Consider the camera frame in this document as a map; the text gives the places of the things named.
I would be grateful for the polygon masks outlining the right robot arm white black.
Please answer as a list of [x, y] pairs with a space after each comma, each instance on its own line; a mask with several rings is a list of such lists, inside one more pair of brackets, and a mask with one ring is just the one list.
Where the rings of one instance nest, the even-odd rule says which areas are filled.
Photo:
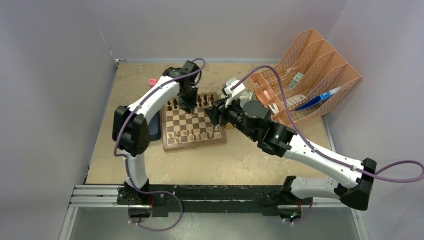
[[244, 106], [240, 100], [226, 105], [217, 100], [204, 109], [213, 126], [231, 124], [247, 136], [259, 149], [271, 156], [278, 156], [305, 164], [327, 175], [323, 179], [295, 177], [281, 189], [280, 196], [288, 204], [298, 199], [328, 198], [340, 200], [344, 205], [359, 211], [369, 208], [377, 162], [366, 158], [357, 160], [345, 157], [303, 140], [300, 133], [272, 120], [271, 111], [257, 101]]

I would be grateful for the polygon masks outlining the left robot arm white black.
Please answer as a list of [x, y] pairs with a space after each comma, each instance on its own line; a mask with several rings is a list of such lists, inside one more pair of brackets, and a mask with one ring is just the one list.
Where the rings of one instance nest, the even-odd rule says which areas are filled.
[[138, 205], [146, 203], [152, 191], [145, 188], [149, 182], [146, 174], [145, 152], [151, 142], [149, 125], [161, 108], [178, 97], [180, 109], [192, 113], [197, 107], [198, 82], [203, 66], [198, 60], [188, 60], [182, 67], [166, 69], [158, 82], [139, 100], [116, 108], [113, 116], [113, 155], [124, 159], [126, 180], [131, 187], [129, 197]]

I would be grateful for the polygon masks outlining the white chess pawn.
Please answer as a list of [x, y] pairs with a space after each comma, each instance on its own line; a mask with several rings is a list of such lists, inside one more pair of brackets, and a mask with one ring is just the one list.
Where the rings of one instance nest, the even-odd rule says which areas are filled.
[[181, 139], [181, 132], [180, 131], [176, 131], [175, 134], [174, 134], [174, 137], [176, 139], [180, 140]]

